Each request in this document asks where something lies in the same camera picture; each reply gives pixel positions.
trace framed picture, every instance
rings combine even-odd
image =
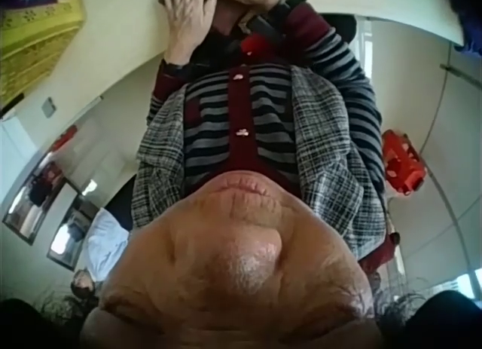
[[[85,199],[78,195],[67,210],[60,227],[53,236],[47,257],[57,264],[74,271],[93,219],[81,210]]]
[[[12,192],[11,201],[5,201],[2,207],[3,223],[29,245],[34,243],[47,211],[68,182],[56,161],[56,154],[76,133],[77,127],[71,126],[45,155],[32,162],[32,171],[25,172],[25,181],[15,188],[17,191]]]
[[[32,245],[47,211],[65,183],[62,170],[45,156],[17,192],[3,223]]]

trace room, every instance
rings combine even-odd
[[[89,20],[52,75],[2,116],[2,299],[39,308],[71,295],[96,214],[137,174],[168,27],[157,0],[135,0],[145,24],[121,18],[112,28],[109,9],[130,1],[83,0]],[[460,28],[446,0],[404,0],[411,15],[380,1],[331,0],[329,11],[310,1],[355,15],[349,46],[374,86],[382,132],[406,134],[423,166],[420,187],[387,195],[389,233],[401,242],[378,270],[382,288],[394,300],[454,289],[480,301],[482,60],[456,48]],[[425,12],[415,18],[416,9]],[[119,45],[126,31],[145,43]],[[116,210],[130,211],[122,204]]]

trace sleeve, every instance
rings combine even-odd
[[[370,80],[335,29],[307,4],[298,5],[284,24],[287,43],[304,52],[309,68],[341,93],[349,117],[350,136],[380,196],[385,191],[382,117]]]
[[[160,64],[157,71],[156,83],[154,85],[154,91],[151,97],[151,106],[149,108],[149,114],[147,117],[147,125],[150,125],[159,109],[163,106],[164,102],[175,91],[181,89],[181,87],[188,81],[179,76],[167,75],[164,72],[164,64]]]

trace red lantern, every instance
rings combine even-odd
[[[422,186],[426,168],[407,134],[393,130],[383,134],[383,160],[386,180],[398,193],[408,196]]]

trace red object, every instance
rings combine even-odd
[[[376,250],[358,262],[367,276],[373,274],[382,265],[391,261],[395,256],[397,245],[393,242],[392,235],[393,234],[388,234],[387,232],[383,243]]]
[[[408,196],[423,184],[426,168],[406,134],[393,130],[383,134],[383,160],[386,180],[398,193]]]
[[[56,152],[59,149],[62,148],[64,144],[66,144],[70,139],[74,137],[74,135],[77,133],[78,129],[75,125],[72,125],[68,130],[66,130],[62,136],[60,136],[55,143],[52,145],[50,148],[51,152]]]

